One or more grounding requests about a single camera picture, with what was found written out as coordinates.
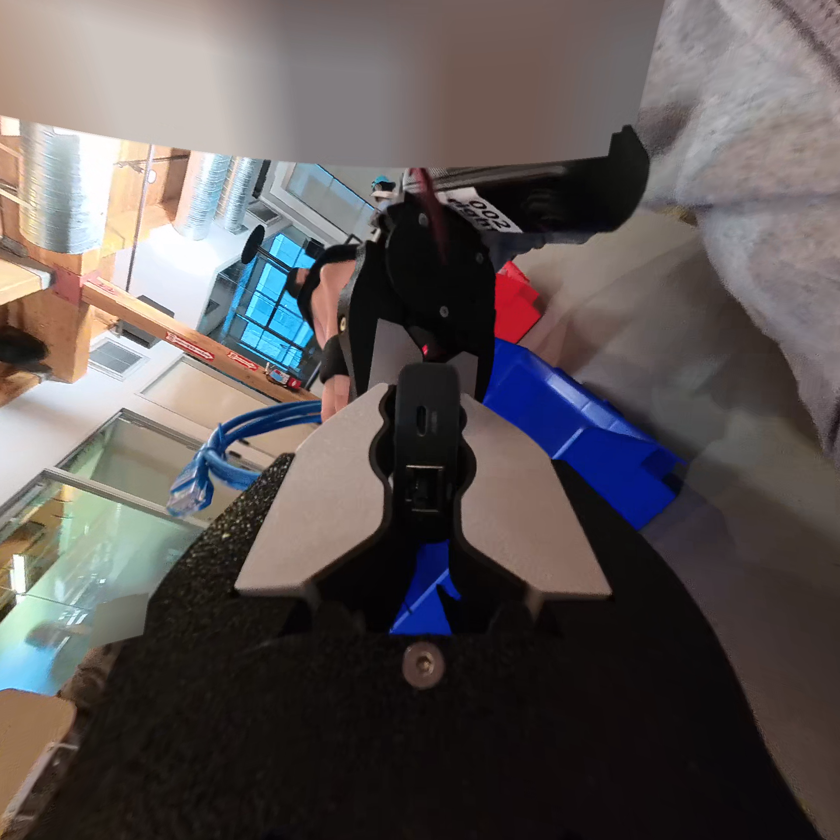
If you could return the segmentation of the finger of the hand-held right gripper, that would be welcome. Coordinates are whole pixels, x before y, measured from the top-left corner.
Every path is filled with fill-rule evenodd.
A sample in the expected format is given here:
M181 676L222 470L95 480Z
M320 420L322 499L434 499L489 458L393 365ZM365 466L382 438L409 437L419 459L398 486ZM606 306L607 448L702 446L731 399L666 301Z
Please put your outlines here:
M424 353L403 325L380 318L359 354L358 397L378 385L396 386L407 366L423 361Z
M453 357L453 368L458 375L461 394L483 403L489 385L489 352L475 354L462 351Z

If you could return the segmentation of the person's right hand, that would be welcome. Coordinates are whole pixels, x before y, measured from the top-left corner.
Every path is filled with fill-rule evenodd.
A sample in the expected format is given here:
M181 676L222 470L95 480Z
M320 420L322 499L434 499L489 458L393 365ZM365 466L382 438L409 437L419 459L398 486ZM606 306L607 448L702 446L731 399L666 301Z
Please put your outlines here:
M320 381L321 418L326 422L350 401L350 376L340 348L340 294L356 265L354 245L327 248L309 268L294 268L287 275L287 290L313 330L322 351Z

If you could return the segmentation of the wooden beam red signs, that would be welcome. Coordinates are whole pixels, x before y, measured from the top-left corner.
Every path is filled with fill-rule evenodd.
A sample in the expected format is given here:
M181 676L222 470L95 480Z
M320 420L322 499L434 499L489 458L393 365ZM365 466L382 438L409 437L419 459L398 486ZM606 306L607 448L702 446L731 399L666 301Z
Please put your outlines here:
M202 335L185 324L142 302L113 284L94 277L80 286L81 300L125 323L176 347L197 361L235 379L278 403L314 400L300 389L293 391L266 377L264 369L240 353Z

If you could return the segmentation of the silver spiral duct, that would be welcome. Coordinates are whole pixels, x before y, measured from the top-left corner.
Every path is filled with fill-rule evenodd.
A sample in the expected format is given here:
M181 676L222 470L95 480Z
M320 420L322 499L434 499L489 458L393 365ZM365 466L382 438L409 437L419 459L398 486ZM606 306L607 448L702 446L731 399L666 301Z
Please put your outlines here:
M230 161L230 155L190 153L173 223L184 239L196 242L208 236Z
M241 156L233 157L229 162L217 205L216 221L230 234L237 235L245 229L245 214L262 165L263 159Z

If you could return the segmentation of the white wall vent grille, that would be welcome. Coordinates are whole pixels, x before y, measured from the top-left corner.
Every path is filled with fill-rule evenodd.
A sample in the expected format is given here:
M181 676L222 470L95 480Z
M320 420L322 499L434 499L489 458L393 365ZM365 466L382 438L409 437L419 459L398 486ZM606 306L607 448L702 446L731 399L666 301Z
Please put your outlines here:
M142 369L149 357L113 338L105 338L89 352L88 368L124 382Z

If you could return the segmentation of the person's grey sweatshirt torso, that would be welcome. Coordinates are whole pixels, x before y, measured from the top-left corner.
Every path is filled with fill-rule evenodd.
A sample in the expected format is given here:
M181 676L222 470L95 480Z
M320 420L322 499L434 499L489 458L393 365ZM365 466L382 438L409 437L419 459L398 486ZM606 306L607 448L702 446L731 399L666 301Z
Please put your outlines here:
M694 216L835 466L838 38L838 2L666 2L637 118L652 157L646 206Z

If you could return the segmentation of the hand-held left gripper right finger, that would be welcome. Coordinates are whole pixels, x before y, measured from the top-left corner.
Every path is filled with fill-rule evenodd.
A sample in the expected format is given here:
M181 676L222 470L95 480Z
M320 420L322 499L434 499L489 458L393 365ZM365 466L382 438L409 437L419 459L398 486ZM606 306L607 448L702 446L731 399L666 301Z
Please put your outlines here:
M551 458L468 394L460 397L465 484L456 493L454 630L483 633L506 610L533 627L546 605L607 602L613 589Z

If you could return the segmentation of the red plastic bin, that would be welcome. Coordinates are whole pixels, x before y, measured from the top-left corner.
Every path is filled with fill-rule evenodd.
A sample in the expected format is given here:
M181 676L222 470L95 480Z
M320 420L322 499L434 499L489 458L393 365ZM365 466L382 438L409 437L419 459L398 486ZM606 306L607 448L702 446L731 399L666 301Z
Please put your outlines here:
M495 308L495 337L509 343L519 343L543 315L538 290L511 260L496 274Z

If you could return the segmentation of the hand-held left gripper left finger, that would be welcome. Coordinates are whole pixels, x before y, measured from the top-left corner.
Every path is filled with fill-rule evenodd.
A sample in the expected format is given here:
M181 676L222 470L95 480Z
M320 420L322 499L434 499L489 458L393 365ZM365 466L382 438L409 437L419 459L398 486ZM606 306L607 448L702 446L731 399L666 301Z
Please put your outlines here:
M238 573L241 597L336 602L386 633L398 613L398 555L388 545L392 492L375 463L388 438L378 384L299 446Z

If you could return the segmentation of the large silver duct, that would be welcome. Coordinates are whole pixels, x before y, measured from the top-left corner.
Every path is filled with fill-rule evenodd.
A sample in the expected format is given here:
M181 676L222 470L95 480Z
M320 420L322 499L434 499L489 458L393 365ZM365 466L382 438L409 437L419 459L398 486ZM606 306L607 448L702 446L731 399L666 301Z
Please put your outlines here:
M23 237L61 255L99 249L119 141L29 121L19 131Z

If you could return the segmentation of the black ethernet adapter box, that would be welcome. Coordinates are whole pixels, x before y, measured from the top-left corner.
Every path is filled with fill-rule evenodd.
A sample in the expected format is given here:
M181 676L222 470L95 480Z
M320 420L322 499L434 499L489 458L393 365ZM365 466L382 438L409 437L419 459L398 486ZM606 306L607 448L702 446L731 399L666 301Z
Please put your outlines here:
M395 387L395 519L420 543L449 538L461 442L460 389L449 364L404 367Z

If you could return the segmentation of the tan sheet holder board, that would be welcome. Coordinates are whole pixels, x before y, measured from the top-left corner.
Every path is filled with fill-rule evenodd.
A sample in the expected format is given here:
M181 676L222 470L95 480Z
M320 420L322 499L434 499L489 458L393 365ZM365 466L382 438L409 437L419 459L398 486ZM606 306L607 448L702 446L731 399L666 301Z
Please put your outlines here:
M64 698L12 688L1 691L2 832L65 744L76 718L76 706Z

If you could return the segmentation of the blue plastic bin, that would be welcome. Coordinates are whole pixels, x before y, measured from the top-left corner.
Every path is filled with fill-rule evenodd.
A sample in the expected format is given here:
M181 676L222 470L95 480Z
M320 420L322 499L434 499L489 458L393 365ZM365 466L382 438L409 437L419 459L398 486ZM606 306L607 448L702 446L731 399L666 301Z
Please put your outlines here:
M525 347L496 339L484 404L572 466L635 530L681 490L677 455Z

